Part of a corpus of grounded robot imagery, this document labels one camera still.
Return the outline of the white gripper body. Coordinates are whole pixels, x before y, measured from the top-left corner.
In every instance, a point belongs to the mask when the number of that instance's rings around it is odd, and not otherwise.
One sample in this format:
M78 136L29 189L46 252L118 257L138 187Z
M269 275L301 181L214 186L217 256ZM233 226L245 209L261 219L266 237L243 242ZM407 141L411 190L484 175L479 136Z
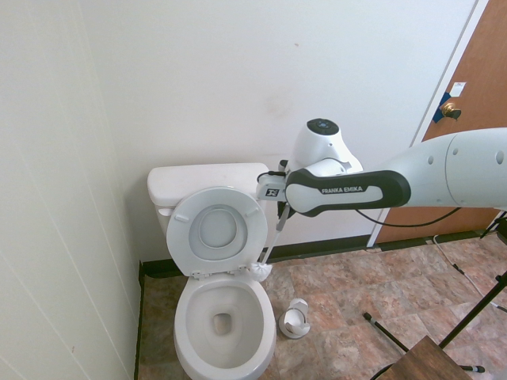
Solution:
M256 195L259 200L285 201L286 180L278 175L260 175Z

